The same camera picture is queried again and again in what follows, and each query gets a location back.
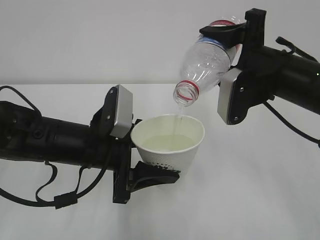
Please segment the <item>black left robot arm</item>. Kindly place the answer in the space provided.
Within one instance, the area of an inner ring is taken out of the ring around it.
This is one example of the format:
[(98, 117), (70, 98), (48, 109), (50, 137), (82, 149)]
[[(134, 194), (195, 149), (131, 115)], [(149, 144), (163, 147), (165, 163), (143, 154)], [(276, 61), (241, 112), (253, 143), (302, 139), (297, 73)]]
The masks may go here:
[(131, 193), (156, 185), (173, 184), (179, 173), (138, 162), (131, 168), (129, 134), (112, 136), (117, 105), (105, 102), (89, 125), (42, 116), (34, 109), (8, 101), (0, 103), (0, 157), (11, 161), (43, 162), (57, 175), (56, 163), (97, 168), (100, 180), (113, 172), (112, 201), (126, 204)]

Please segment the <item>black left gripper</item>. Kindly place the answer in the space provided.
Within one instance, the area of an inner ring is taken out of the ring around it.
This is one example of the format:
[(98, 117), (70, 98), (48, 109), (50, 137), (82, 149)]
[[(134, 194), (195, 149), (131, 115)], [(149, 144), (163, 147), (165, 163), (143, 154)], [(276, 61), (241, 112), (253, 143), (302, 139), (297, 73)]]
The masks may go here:
[(112, 202), (126, 204), (131, 193), (141, 189), (174, 184), (180, 178), (178, 170), (170, 169), (167, 166), (149, 165), (139, 161), (134, 168), (131, 168), (132, 143), (130, 133), (143, 120), (138, 118), (133, 123), (133, 114), (129, 114), (128, 123), (124, 128), (123, 121), (116, 115), (115, 124), (96, 144), (96, 152), (84, 165), (85, 168), (98, 168), (99, 174), (95, 180), (83, 190), (88, 194), (100, 182), (107, 170), (113, 172), (113, 195)]

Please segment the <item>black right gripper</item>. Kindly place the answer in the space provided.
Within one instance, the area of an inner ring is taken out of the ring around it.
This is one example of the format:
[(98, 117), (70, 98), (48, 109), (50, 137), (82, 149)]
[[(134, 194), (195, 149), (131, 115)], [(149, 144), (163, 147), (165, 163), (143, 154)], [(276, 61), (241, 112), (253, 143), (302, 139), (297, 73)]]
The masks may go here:
[(245, 12), (246, 22), (228, 26), (205, 26), (199, 32), (227, 48), (242, 44), (234, 81), (236, 100), (273, 98), (277, 60), (275, 50), (265, 46), (266, 10), (252, 8)]

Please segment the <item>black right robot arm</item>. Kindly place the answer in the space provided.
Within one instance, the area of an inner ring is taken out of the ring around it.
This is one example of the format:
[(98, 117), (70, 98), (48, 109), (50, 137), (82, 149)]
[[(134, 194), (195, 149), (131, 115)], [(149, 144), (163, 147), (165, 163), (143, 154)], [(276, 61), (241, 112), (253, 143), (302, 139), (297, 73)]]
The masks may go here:
[(320, 112), (320, 63), (280, 36), (276, 42), (289, 51), (265, 46), (266, 14), (252, 8), (245, 13), (245, 23), (199, 31), (227, 47), (242, 45), (237, 65), (224, 74), (219, 88), (217, 112), (229, 125), (241, 122), (249, 108), (275, 96)]

